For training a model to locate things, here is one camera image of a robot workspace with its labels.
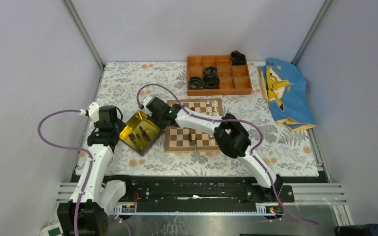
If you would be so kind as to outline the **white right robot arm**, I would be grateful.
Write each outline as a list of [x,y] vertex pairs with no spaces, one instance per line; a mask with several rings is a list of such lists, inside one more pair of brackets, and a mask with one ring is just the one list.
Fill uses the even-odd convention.
[[202,114],[184,107],[179,101],[169,106],[157,97],[146,97],[137,103],[161,129],[174,126],[212,135],[224,155],[239,160],[250,171],[263,188],[266,201],[274,203],[282,196],[284,181],[256,153],[243,126],[246,121],[236,119],[230,113],[223,117]]

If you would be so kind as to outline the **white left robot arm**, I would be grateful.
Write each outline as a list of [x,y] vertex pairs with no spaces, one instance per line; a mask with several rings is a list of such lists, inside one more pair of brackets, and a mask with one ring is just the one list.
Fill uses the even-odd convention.
[[70,196],[73,203],[97,203],[106,214],[110,214],[118,200],[127,202],[132,198],[133,189],[121,180],[113,180],[102,188],[105,170],[120,141],[120,132],[125,123],[118,118],[118,108],[113,105],[100,106],[96,102],[88,109],[80,110],[94,122],[94,130],[87,139],[89,158],[86,161],[76,189]]

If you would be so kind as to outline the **gold tin box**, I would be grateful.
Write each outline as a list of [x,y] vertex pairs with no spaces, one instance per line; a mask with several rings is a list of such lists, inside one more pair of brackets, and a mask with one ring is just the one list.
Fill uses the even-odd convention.
[[152,146],[163,134],[142,111],[137,111],[127,122],[124,130],[120,133],[120,139],[133,151],[141,156],[149,152]]

